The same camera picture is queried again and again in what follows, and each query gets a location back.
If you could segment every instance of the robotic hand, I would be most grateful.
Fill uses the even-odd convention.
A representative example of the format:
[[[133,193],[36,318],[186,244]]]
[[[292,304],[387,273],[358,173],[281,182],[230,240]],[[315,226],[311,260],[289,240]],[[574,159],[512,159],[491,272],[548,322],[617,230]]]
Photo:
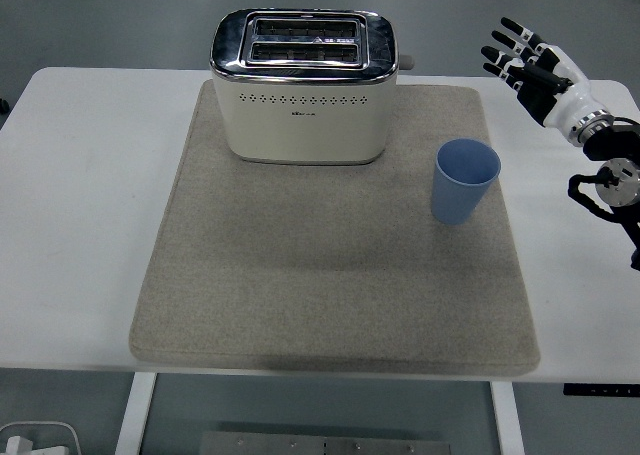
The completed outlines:
[[[491,35],[515,56],[483,47],[490,62],[484,69],[518,93],[536,122],[560,130],[590,160],[605,162],[596,175],[571,177],[568,193],[597,217],[622,225],[636,246],[631,267],[640,270],[640,124],[614,117],[595,100],[589,79],[559,47],[508,18],[502,25],[515,37],[497,31]],[[581,183],[596,184],[611,212],[581,193]]]

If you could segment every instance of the robot finger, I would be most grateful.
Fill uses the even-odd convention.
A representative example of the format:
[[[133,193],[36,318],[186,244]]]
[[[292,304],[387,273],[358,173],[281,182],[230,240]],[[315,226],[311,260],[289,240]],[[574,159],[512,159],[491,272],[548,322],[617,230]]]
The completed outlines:
[[[490,47],[488,45],[482,47],[481,53],[489,60],[492,64],[497,65],[501,69],[505,69],[508,64],[511,64],[514,60],[522,63],[522,60],[519,58],[514,58],[511,55],[507,55],[501,50],[497,48]]]
[[[508,37],[504,33],[498,32],[496,30],[491,32],[491,36],[498,42],[509,47],[513,51],[513,53],[518,55],[523,60],[526,60],[529,63],[535,63],[538,60],[535,52],[524,43],[520,43],[512,39],[511,37]]]
[[[502,17],[500,23],[526,42],[536,54],[540,55],[547,47],[547,43],[539,35],[519,23],[506,17]]]
[[[484,65],[482,65],[482,68],[484,68],[492,75],[495,75],[499,79],[504,80],[504,82],[511,88],[513,88],[516,92],[520,90],[520,87],[522,87],[522,82],[518,81],[514,76],[509,75],[507,72],[496,65],[485,63]]]

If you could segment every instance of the blue cup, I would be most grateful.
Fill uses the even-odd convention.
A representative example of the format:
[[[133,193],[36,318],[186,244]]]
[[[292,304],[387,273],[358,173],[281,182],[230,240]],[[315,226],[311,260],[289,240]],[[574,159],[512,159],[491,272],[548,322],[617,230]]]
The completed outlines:
[[[490,146],[470,138],[446,142],[436,154],[431,213],[447,225],[466,222],[499,173]]]

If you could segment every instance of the beige felt mat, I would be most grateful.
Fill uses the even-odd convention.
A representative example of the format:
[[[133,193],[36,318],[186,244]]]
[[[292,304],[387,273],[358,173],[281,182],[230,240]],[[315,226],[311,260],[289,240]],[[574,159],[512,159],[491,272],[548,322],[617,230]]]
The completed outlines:
[[[398,86],[385,152],[350,167],[240,160],[203,85],[130,332],[187,367],[513,376],[539,361],[495,183],[429,210],[434,154],[488,141],[477,92]]]

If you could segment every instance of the cream toaster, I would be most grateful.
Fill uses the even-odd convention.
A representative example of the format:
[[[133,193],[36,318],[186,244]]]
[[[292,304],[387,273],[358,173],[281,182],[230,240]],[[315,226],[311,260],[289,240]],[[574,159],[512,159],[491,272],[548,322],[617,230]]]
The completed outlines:
[[[385,147],[398,49],[365,11],[248,9],[211,46],[229,148],[251,161],[368,163]]]

